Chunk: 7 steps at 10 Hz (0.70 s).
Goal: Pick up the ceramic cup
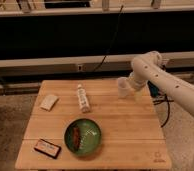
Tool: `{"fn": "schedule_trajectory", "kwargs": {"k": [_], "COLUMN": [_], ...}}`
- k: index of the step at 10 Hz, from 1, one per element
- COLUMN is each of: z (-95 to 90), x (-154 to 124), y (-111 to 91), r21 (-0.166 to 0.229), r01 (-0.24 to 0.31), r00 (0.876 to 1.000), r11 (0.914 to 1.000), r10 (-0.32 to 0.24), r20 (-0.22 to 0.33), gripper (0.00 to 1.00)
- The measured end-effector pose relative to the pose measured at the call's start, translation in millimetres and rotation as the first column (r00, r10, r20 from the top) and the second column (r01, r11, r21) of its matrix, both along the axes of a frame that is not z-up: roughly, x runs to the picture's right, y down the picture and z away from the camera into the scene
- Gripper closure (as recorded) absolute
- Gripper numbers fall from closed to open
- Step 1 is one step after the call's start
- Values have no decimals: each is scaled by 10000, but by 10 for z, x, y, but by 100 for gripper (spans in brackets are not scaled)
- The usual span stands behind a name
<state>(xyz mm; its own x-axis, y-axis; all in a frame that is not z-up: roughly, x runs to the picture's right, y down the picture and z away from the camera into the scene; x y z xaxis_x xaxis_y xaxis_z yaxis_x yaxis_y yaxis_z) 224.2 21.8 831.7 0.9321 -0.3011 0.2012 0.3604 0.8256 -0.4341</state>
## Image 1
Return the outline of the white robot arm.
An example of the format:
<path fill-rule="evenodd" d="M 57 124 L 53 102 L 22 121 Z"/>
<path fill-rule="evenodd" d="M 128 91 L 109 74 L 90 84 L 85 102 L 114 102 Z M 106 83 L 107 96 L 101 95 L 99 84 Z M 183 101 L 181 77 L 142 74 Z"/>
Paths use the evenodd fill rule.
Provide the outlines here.
<path fill-rule="evenodd" d="M 140 91 L 150 81 L 194 117 L 194 85 L 164 71 L 162 61 L 158 51 L 135 56 L 131 60 L 132 73 L 128 77 L 130 86 Z M 194 159 L 191 171 L 194 171 Z"/>

